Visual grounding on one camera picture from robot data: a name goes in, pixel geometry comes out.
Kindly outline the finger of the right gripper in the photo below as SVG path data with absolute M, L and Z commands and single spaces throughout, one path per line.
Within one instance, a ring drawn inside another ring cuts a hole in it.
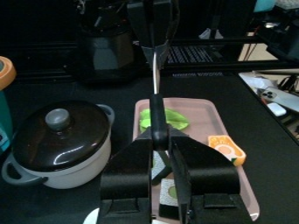
M 170 52 L 169 42 L 165 42 L 162 45 L 159 45 L 155 48 L 158 69 L 162 69 L 165 67 L 165 62 L 167 60 L 169 52 Z
M 149 63 L 150 68 L 154 68 L 154 56 L 155 56 L 155 50 L 151 47 L 142 47 L 145 57 Z

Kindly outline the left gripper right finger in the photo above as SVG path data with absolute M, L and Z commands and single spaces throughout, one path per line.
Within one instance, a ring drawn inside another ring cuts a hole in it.
M 182 224 L 252 224 L 235 165 L 205 143 L 170 128 L 169 153 Z

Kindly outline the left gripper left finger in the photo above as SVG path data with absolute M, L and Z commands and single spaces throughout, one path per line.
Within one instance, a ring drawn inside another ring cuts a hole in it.
M 110 159 L 99 182 L 98 224 L 153 223 L 153 152 L 149 129 Z

